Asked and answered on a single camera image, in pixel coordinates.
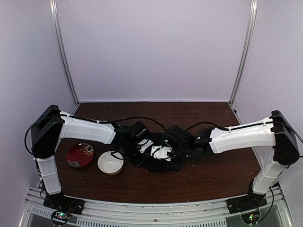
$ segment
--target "metal base plate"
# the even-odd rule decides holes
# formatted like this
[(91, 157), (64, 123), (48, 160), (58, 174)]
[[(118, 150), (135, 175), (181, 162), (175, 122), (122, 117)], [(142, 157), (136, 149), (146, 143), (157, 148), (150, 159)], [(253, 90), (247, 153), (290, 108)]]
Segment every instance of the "metal base plate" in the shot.
[(261, 201), (259, 201), (258, 206), (254, 204), (247, 204), (246, 196), (229, 199), (226, 201), (226, 203), (230, 214), (253, 210), (258, 207), (267, 205), (266, 199), (262, 199)]
[[(62, 211), (69, 213), (71, 208), (72, 214), (82, 214), (83, 208), (84, 208), (84, 201), (80, 199), (70, 198), (70, 197), (64, 197), (67, 204), (70, 204), (71, 207), (66, 207)], [(43, 206), (52, 208), (54, 210), (57, 210), (58, 208), (54, 206), (49, 200), (44, 199)]]

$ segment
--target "ventilation slot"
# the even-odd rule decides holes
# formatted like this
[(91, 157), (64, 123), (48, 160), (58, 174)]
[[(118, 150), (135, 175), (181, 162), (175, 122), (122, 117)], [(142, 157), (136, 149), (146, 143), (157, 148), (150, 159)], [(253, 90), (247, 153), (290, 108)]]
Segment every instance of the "ventilation slot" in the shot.
[[(106, 223), (103, 221), (94, 221), (86, 218), (77, 218), (77, 226), (80, 227), (142, 227), (142, 225), (127, 225), (127, 224), (118, 224), (118, 223)], [(195, 225), (172, 225), (166, 224), (161, 225), (161, 227), (227, 227), (226, 220), (224, 218), (214, 220), (214, 221), (202, 221)]]
[(32, 213), (42, 216), (42, 217), (46, 217), (46, 218), (50, 218), (50, 216), (52, 214), (51, 211), (45, 210), (43, 208), (38, 208), (38, 207), (33, 207)]

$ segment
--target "metal frame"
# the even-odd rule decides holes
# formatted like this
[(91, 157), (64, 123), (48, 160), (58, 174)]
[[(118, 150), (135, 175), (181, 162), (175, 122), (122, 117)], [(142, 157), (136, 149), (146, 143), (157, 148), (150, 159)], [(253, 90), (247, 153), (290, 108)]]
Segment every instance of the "metal frame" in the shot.
[[(50, 217), (53, 210), (43, 206), (44, 200), (39, 195), (40, 191), (40, 189), (35, 188), (29, 189), (22, 207), (22, 219), (19, 222), (19, 227), (28, 226), (31, 214), (45, 218)], [(277, 186), (273, 188), (273, 192), (275, 195), (274, 204), (279, 207), (279, 215), (284, 227), (292, 227), (293, 223), (281, 188)], [(272, 201), (271, 192), (267, 192), (266, 199), (267, 206), (265, 207), (269, 207)], [(221, 222), (228, 217), (239, 215), (239, 213), (229, 214), (225, 198), (166, 204), (116, 203), (87, 199), (84, 201), (86, 203), (82, 215), (73, 215), (73, 219), (70, 221), (75, 226), (194, 227), (201, 224), (203, 226), (203, 223)]]
[[(229, 103), (231, 105), (233, 105), (233, 103), (235, 101), (235, 98), (236, 98), (236, 95), (237, 95), (237, 92), (239, 89), (240, 81), (241, 81), (241, 78), (242, 78), (242, 75), (244, 72), (244, 68), (245, 68), (245, 64), (246, 64), (246, 60), (247, 60), (247, 56), (248, 56), (248, 51), (249, 51), (250, 43), (252, 40), (255, 23), (256, 23), (257, 4), (258, 4), (257, 1), (258, 0), (251, 0), (250, 14), (249, 14), (249, 19), (248, 19), (248, 24), (247, 24), (247, 31), (246, 31), (246, 36), (245, 36), (242, 57), (241, 57), (237, 77), (235, 80), (235, 84), (234, 84), (234, 87), (232, 90), (232, 95), (229, 100)], [(56, 36), (57, 36), (57, 41), (58, 41), (58, 46), (59, 46), (59, 51), (60, 51), (60, 58), (61, 58), (62, 66), (64, 69), (64, 74), (66, 76), (68, 86), (71, 91), (71, 95), (75, 102), (75, 105), (78, 105), (79, 100), (78, 100), (78, 97), (76, 94), (74, 84), (72, 82), (71, 73), (70, 73), (70, 69), (68, 66), (65, 49), (64, 49), (64, 45), (63, 45), (63, 39), (62, 39), (62, 33), (61, 33), (61, 28), (60, 28), (60, 21), (59, 21), (59, 16), (58, 16), (56, 0), (50, 0), (50, 8), (51, 8), (51, 14), (52, 14), (53, 23), (54, 23), (54, 27), (55, 27), (55, 31), (56, 31)]]
[(251, 0), (251, 5), (250, 5), (250, 16), (248, 19), (248, 24), (247, 24), (247, 31), (246, 31), (246, 36), (245, 36), (245, 42), (244, 42), (244, 47), (243, 47), (243, 52), (242, 52), (242, 57), (241, 57), (241, 61), (240, 61), (240, 65), (239, 65), (239, 69), (238, 69), (238, 74), (237, 74), (237, 78), (232, 90), (232, 96), (230, 98), (229, 103), (231, 105), (234, 104), (238, 89), (239, 89), (239, 85), (244, 73), (244, 68), (245, 68), (245, 64), (246, 64), (246, 60), (247, 60), (247, 56), (248, 56), (248, 52), (249, 52), (249, 48), (250, 48), (250, 43), (252, 40), (252, 35), (254, 32), (254, 28), (255, 28), (255, 23), (256, 23), (256, 17), (257, 17), (257, 5), (258, 5), (258, 1), (257, 0)]
[(74, 100), (74, 103), (75, 103), (75, 105), (78, 105), (79, 100), (78, 100), (78, 97), (76, 94), (74, 84), (71, 79), (71, 73), (70, 73), (70, 69), (68, 67), (65, 49), (64, 49), (64, 45), (63, 45), (63, 39), (62, 39), (62, 34), (61, 34), (61, 29), (60, 29), (60, 22), (59, 22), (59, 17), (58, 17), (56, 0), (50, 0), (50, 7), (51, 7), (51, 14), (52, 14), (53, 24), (54, 24), (55, 31), (56, 31), (56, 36), (57, 36), (57, 41), (58, 41), (58, 46), (59, 46), (59, 51), (60, 51), (60, 58), (61, 58), (64, 74), (67, 79), (68, 87), (71, 91), (71, 95)]

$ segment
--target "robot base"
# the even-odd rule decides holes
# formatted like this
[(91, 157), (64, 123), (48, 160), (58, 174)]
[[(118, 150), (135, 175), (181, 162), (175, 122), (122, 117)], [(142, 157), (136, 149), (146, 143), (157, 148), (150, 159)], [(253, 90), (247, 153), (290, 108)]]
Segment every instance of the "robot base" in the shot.
[(267, 205), (266, 199), (261, 200), (249, 200), (247, 195), (242, 197), (237, 197), (229, 199), (226, 201), (228, 206), (228, 211), (230, 214), (244, 212), (248, 210), (253, 210), (258, 207)]
[[(72, 214), (82, 214), (83, 208), (84, 208), (84, 201), (80, 199), (70, 198), (70, 197), (64, 197), (64, 200), (66, 204), (69, 204), (70, 206), (66, 206), (61, 211), (69, 213), (71, 208)], [(58, 207), (54, 206), (48, 199), (44, 199), (43, 205), (45, 207), (52, 208), (54, 210), (57, 210)]]

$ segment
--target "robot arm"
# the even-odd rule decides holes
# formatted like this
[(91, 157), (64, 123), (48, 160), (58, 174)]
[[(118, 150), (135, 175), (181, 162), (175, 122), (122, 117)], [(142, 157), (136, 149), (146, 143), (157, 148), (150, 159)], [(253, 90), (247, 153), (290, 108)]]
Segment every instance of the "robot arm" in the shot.
[(228, 201), (230, 213), (261, 204), (268, 188), (287, 165), (299, 159), (295, 135), (279, 111), (261, 121), (224, 129), (199, 130), (196, 136), (171, 126), (164, 134), (150, 133), (142, 122), (122, 126), (61, 112), (50, 106), (31, 130), (32, 152), (41, 172), (45, 189), (55, 205), (65, 206), (54, 154), (59, 139), (76, 138), (111, 144), (134, 166), (147, 165), (150, 172), (179, 171), (187, 159), (200, 159), (232, 149), (271, 146), (274, 155), (251, 182), (247, 196)]

